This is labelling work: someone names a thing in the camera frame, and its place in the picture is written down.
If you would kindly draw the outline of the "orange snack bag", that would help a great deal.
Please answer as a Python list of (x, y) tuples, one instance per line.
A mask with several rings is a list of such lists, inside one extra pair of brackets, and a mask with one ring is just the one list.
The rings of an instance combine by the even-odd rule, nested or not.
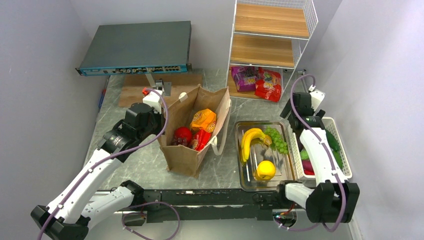
[(206, 108), (196, 112), (190, 123), (190, 128), (193, 131), (204, 130), (207, 133), (213, 133), (216, 127), (217, 114)]

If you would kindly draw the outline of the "red apple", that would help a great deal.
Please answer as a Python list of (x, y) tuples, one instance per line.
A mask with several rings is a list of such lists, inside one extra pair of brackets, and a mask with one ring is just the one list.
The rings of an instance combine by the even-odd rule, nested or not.
[(177, 140), (185, 140), (187, 143), (190, 143), (192, 141), (193, 134), (188, 127), (182, 126), (174, 131), (174, 137)]

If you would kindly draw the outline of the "brown burlap grocery bag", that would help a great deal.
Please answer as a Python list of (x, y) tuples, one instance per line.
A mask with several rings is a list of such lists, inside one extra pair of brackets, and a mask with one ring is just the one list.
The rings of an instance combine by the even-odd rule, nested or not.
[(168, 109), (169, 123), (159, 138), (167, 170), (198, 177), (209, 147), (223, 153), (230, 120), (231, 99), (228, 88), (210, 92), (198, 86), (180, 94)]

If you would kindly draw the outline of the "purple grapes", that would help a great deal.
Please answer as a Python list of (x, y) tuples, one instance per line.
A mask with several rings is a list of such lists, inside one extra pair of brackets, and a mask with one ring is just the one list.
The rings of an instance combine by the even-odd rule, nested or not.
[(185, 146), (187, 147), (189, 145), (189, 141), (186, 137), (174, 137), (170, 143), (171, 146)]

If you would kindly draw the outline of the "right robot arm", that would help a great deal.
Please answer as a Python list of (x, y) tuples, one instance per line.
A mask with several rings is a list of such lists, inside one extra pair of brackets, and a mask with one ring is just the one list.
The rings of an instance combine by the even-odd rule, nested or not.
[(349, 223), (358, 202), (360, 189), (343, 174), (327, 140), (321, 116), (315, 115), (309, 93), (295, 92), (290, 95), (290, 112), (283, 111), (293, 132), (300, 134), (299, 140), (308, 153), (315, 187), (300, 182), (285, 182), (275, 194), (276, 203), (287, 208), (293, 202), (305, 209), (312, 223), (338, 225)]

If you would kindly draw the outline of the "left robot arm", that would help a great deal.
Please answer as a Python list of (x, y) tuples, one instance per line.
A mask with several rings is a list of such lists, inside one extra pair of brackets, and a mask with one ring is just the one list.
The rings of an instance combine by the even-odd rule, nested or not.
[(168, 124), (166, 104), (134, 103), (125, 117), (103, 135), (88, 163), (65, 190), (48, 205), (37, 205), (31, 218), (40, 228), (37, 239), (47, 235), (52, 240), (83, 240), (89, 231), (114, 212), (139, 209), (146, 201), (144, 189), (127, 180), (114, 191), (90, 201), (101, 183), (128, 157), (152, 143), (143, 141), (150, 135), (157, 140)]

